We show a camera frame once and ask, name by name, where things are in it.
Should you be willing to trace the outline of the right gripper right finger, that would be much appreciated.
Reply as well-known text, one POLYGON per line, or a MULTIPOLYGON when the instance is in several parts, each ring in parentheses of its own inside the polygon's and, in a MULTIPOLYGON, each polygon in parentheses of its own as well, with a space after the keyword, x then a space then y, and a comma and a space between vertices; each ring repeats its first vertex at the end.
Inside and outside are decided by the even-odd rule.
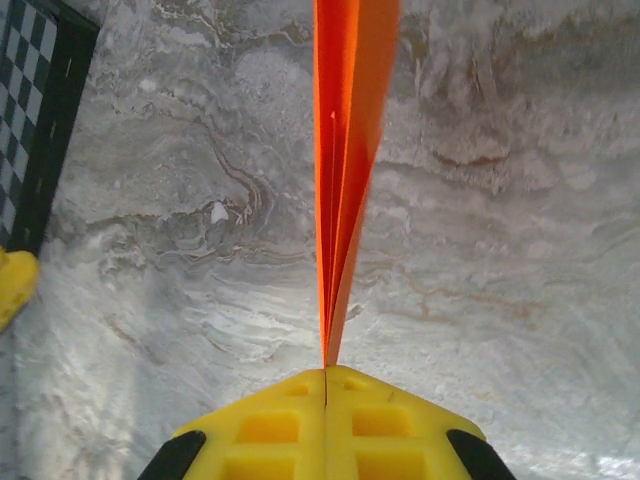
POLYGON ((494 479, 514 474, 472 421, 345 366, 325 370, 327 479, 494 479))

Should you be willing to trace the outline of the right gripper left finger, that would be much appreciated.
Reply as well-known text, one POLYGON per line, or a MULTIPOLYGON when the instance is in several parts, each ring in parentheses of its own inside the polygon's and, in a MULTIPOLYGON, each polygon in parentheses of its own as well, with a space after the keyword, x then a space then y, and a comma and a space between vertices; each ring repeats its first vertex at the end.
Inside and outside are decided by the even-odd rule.
POLYGON ((307 370, 180 427, 144 479, 323 479, 325 375, 307 370))

